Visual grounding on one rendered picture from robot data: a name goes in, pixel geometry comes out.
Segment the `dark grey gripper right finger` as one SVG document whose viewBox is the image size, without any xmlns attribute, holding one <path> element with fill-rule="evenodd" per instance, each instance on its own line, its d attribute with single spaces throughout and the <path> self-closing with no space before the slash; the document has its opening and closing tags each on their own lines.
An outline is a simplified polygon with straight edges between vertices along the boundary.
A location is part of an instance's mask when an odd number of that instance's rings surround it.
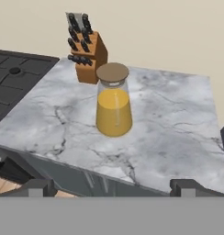
<svg viewBox="0 0 224 235">
<path fill-rule="evenodd" d="M 203 197 L 203 196 L 224 196 L 215 190 L 207 189 L 193 179 L 172 179 L 170 181 L 170 196 L 179 197 Z"/>
</svg>

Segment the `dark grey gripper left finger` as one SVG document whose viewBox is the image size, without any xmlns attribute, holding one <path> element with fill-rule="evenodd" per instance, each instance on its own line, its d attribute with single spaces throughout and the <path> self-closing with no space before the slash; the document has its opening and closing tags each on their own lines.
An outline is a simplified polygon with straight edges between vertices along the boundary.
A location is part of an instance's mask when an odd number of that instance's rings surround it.
<svg viewBox="0 0 224 235">
<path fill-rule="evenodd" d="M 11 197 L 48 197 L 55 196 L 58 190 L 54 186 L 54 182 L 50 179 L 31 179 L 18 189 L 14 189 L 0 196 Z"/>
</svg>

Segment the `glass pitcher with orange juice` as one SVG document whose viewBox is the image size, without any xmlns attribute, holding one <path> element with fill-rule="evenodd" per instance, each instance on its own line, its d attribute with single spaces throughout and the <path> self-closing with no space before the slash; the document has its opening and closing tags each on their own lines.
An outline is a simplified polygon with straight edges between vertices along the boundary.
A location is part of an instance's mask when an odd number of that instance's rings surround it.
<svg viewBox="0 0 224 235">
<path fill-rule="evenodd" d="M 129 69 L 121 63 L 109 62 L 100 66 L 96 118 L 97 129 L 108 137 L 120 137 L 132 127 L 129 88 Z"/>
</svg>

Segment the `black hob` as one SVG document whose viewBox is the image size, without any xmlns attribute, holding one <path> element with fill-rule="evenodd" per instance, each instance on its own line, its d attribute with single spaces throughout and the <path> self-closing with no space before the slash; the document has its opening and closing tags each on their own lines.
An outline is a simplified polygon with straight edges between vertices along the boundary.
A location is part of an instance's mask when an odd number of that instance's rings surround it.
<svg viewBox="0 0 224 235">
<path fill-rule="evenodd" d="M 0 50 L 0 122 L 58 61 L 57 57 Z"/>
</svg>

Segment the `wooden knife block with knives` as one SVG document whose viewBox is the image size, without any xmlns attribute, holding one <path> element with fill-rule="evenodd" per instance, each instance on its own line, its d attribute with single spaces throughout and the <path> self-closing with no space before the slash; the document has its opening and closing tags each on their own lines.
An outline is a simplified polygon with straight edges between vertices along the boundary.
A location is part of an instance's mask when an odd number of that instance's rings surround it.
<svg viewBox="0 0 224 235">
<path fill-rule="evenodd" d="M 96 70 L 107 63 L 108 52 L 100 34 L 92 29 L 86 13 L 67 13 L 67 39 L 71 48 L 68 59 L 75 63 L 80 83 L 97 84 Z"/>
</svg>

